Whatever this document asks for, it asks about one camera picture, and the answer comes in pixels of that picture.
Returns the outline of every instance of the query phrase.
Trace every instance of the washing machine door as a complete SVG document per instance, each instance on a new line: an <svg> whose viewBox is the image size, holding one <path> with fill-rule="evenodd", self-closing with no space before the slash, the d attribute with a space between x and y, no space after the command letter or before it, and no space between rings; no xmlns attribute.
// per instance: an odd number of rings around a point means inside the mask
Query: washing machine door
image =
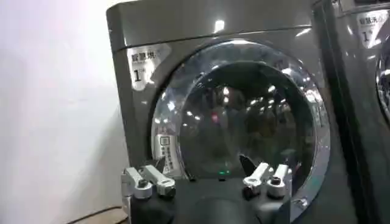
<svg viewBox="0 0 390 224"><path fill-rule="evenodd" d="M377 63L377 93L382 112L390 122L390 42L386 41Z"/></svg>
<svg viewBox="0 0 390 224"><path fill-rule="evenodd" d="M245 177L240 155L293 172L291 218L317 194L329 160L330 130L311 75L260 43L206 47L172 74L157 100L152 154L172 177Z"/></svg>

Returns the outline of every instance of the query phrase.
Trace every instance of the front-loading washing machine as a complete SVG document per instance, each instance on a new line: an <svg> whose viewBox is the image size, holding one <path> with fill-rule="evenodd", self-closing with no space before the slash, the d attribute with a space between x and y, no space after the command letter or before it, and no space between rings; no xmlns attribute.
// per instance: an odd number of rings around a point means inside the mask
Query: front-loading washing machine
<svg viewBox="0 0 390 224"><path fill-rule="evenodd" d="M351 183L370 223L389 223L390 35L387 1L339 0L314 4L324 65L341 141L355 164Z"/></svg>
<svg viewBox="0 0 390 224"><path fill-rule="evenodd" d="M292 169L291 221L356 223L309 0L153 1L107 11L130 164L244 177Z"/></svg>

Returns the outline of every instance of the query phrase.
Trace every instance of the white label sticker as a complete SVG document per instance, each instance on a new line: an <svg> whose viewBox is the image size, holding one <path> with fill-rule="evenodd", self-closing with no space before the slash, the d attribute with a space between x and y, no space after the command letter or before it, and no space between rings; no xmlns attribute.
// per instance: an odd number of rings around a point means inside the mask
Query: white label sticker
<svg viewBox="0 0 390 224"><path fill-rule="evenodd" d="M357 16L359 36L365 48L372 48L381 43L381 40L377 39L377 36L388 18L389 13L387 10L365 12Z"/></svg>
<svg viewBox="0 0 390 224"><path fill-rule="evenodd" d="M167 44L133 47L127 50L132 87L136 91L154 84L152 76L157 66L171 53Z"/></svg>

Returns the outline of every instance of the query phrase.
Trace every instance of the metal clamp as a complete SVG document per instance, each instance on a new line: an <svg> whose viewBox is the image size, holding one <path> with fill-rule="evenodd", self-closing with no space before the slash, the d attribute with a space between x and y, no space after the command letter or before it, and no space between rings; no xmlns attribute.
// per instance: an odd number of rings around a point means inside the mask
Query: metal clamp
<svg viewBox="0 0 390 224"><path fill-rule="evenodd" d="M287 185L290 181L286 178L291 174L287 165L279 164L275 174L267 181L268 195L274 198L282 198L287 194Z"/></svg>
<svg viewBox="0 0 390 224"><path fill-rule="evenodd" d="M152 184L145 180L134 167L123 171L121 181L123 197L134 195L137 199L147 199L152 196Z"/></svg>
<svg viewBox="0 0 390 224"><path fill-rule="evenodd" d="M249 199L255 195L260 194L262 184L261 180L264 178L266 171L273 171L272 168L268 168L268 163L260 163L260 165L258 165L255 171L251 174L251 176L245 177L243 179L243 183L246 185L243 190L245 198Z"/></svg>
<svg viewBox="0 0 390 224"><path fill-rule="evenodd" d="M152 165L142 168L141 175L156 185L157 193L164 197L174 197L176 194L176 184L171 178L166 177Z"/></svg>

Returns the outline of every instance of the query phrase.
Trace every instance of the number 1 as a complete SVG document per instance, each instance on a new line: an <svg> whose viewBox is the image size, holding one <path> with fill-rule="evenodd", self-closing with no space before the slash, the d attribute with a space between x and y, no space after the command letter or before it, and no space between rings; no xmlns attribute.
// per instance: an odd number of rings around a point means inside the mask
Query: number 1
<svg viewBox="0 0 390 224"><path fill-rule="evenodd" d="M135 81L136 81L136 82L141 81L141 79L140 79L140 74L139 74L139 72L138 72L138 69L134 70L134 73L135 73Z"/></svg>
<svg viewBox="0 0 390 224"><path fill-rule="evenodd" d="M363 32L363 35L364 35L364 42L369 41L368 38L367 38L367 33L366 33L366 32Z"/></svg>

